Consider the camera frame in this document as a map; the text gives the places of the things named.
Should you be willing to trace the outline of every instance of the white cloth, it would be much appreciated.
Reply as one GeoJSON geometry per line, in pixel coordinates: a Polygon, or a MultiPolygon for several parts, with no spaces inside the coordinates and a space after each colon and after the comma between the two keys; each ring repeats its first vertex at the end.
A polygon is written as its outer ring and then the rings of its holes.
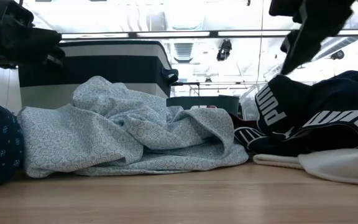
{"type": "Polygon", "coordinates": [[[172,174],[244,163],[223,109],[166,106],[166,99],[93,77],[56,110],[24,108],[18,115],[30,177],[172,174]]]}
{"type": "Polygon", "coordinates": [[[338,149],[298,157],[259,154],[254,162],[266,166],[304,169],[307,173],[336,182],[358,184],[358,149],[338,149]]]}

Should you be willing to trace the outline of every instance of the wooden floor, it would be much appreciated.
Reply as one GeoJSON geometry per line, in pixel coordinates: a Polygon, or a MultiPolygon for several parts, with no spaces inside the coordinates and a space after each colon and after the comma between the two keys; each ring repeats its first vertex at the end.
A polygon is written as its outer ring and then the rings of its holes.
{"type": "Polygon", "coordinates": [[[358,186],[253,164],[173,175],[64,175],[0,187],[0,223],[358,223],[358,186]]]}

